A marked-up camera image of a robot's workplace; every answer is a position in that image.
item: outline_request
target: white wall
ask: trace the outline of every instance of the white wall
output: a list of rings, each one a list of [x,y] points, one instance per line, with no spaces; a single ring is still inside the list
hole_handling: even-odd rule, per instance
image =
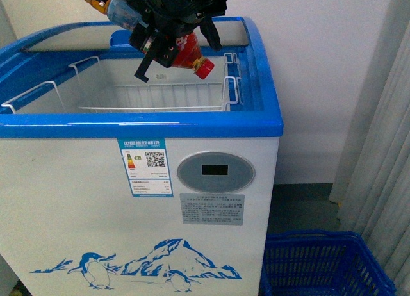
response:
[[[105,20],[82,0],[3,0],[18,37]],[[285,122],[276,183],[331,183],[390,0],[229,0],[265,41]]]
[[[8,22],[8,17],[0,0],[0,48],[15,41],[16,37]]]

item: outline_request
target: blue illustration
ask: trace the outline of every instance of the blue illustration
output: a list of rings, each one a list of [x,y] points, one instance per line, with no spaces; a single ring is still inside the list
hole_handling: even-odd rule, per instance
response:
[[[66,259],[64,259],[63,261],[59,262],[57,264],[57,266],[53,267],[53,268],[47,268],[45,270],[35,270],[34,272],[31,272],[32,274],[50,274],[51,272],[56,272],[59,270],[65,270],[67,269],[67,265],[72,263],[72,260],[70,259],[69,261],[66,261]]]
[[[170,275],[171,278],[167,279],[165,282],[171,282],[172,287],[175,289],[175,292],[189,293],[191,291],[191,282],[201,284],[196,280],[186,277],[179,270],[170,270],[169,272],[167,272],[167,275]]]
[[[216,266],[214,262],[201,252],[191,247],[182,238],[164,240],[154,246],[148,255],[133,259],[123,265],[110,265],[108,262],[116,258],[116,254],[104,257],[95,252],[82,255],[79,265],[67,273],[79,272],[96,290],[112,290],[112,275],[118,278],[150,277],[160,279],[161,284],[172,286],[175,292],[188,293],[192,290],[192,283],[202,284],[198,279],[242,279],[240,274],[229,265]],[[33,273],[50,273],[67,269],[72,260],[64,259],[56,267],[47,270],[36,270]],[[135,284],[150,284],[152,280],[135,281]]]
[[[88,281],[91,288],[100,290],[102,288],[106,290],[112,290],[110,288],[110,277],[108,274],[117,273],[110,267],[107,267],[104,261],[109,261],[115,257],[115,254],[105,258],[94,252],[88,252],[83,254],[79,266],[73,269],[70,269],[67,273],[71,274],[73,272],[81,272],[84,279]]]

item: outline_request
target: energy efficiency label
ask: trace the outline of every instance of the energy efficiency label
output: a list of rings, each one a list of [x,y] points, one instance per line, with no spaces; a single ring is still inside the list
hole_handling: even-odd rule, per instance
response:
[[[164,138],[118,143],[133,197],[173,197]]]

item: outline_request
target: penguin graphic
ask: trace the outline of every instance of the penguin graphic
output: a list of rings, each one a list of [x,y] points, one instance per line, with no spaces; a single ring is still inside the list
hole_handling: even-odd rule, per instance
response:
[[[67,274],[73,272],[81,272],[84,279],[90,283],[90,287],[96,290],[101,290],[105,288],[106,290],[112,290],[110,288],[110,277],[109,273],[117,275],[112,269],[105,267],[102,263],[99,262],[104,256],[100,256],[94,252],[88,252],[83,254],[79,266],[73,269],[70,269]]]
[[[170,275],[171,278],[167,279],[165,282],[171,282],[175,289],[175,292],[185,292],[189,293],[191,291],[191,282],[199,283],[196,280],[192,280],[184,275],[179,270],[169,270],[166,274]]]

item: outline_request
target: display screen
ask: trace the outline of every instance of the display screen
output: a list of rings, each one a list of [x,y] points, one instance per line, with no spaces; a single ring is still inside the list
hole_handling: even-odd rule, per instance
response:
[[[228,165],[202,165],[203,176],[227,176]]]

